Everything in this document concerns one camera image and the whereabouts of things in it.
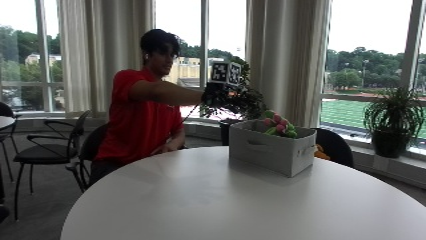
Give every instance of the white curtain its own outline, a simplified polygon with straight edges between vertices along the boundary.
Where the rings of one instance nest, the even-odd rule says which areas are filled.
[[[296,126],[318,123],[330,0],[248,0],[251,86]]]
[[[58,1],[65,115],[105,117],[117,71],[139,69],[138,41],[152,27],[152,0]]]

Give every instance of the man's arm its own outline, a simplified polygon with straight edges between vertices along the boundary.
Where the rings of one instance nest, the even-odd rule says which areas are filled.
[[[155,150],[150,153],[150,155],[155,155],[159,153],[172,152],[180,149],[184,144],[184,129],[178,129],[170,137],[170,141],[162,146],[156,147]]]
[[[200,102],[202,92],[175,84],[158,81],[136,81],[128,91],[128,98],[135,101],[155,101],[172,106],[195,105]]]

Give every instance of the man's hand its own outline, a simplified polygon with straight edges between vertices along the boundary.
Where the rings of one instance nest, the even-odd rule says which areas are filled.
[[[223,90],[223,84],[207,82],[200,97],[202,103],[208,107],[220,107],[226,98],[227,92]]]
[[[151,151],[150,156],[160,154],[160,153],[166,153],[166,152],[172,152],[176,151],[179,149],[178,146],[175,146],[171,142],[160,145],[159,147],[155,148],[154,151]]]

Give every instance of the window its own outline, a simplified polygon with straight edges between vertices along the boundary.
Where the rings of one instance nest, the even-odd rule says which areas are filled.
[[[175,12],[184,13],[178,21],[172,18]],[[244,24],[246,0],[186,0],[184,4],[155,0],[155,28],[180,38],[180,56],[166,80],[188,88],[203,88],[210,61],[226,61],[231,56],[244,59]],[[183,117],[191,109],[180,108]],[[190,113],[190,117],[199,117],[198,110]]]
[[[322,126],[363,136],[363,107],[380,89],[400,85],[424,93],[426,47],[420,52],[415,48],[416,28],[423,24],[423,13],[415,9],[423,4],[423,0],[332,0]]]
[[[0,39],[1,101],[23,111],[63,111],[55,0],[1,1]]]

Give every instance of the chair back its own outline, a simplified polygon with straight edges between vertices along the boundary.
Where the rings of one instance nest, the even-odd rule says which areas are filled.
[[[70,146],[79,150],[79,136],[83,134],[83,122],[90,114],[90,110],[86,110],[78,117],[75,125],[69,133],[69,139],[67,139],[67,151],[70,150]]]
[[[13,110],[3,102],[0,102],[0,116],[14,118]]]
[[[91,161],[97,155],[98,147],[106,135],[107,124],[97,127],[83,140],[78,158],[81,161]]]
[[[314,128],[316,130],[316,144],[320,145],[323,152],[328,155],[330,160],[347,167],[353,168],[353,158],[351,149],[344,139],[332,131],[323,128]]]
[[[83,161],[91,161],[97,155],[98,147],[103,141],[107,130],[107,124],[97,127],[83,140],[78,159],[79,159],[79,179],[83,189],[89,187],[89,171],[83,165]]]

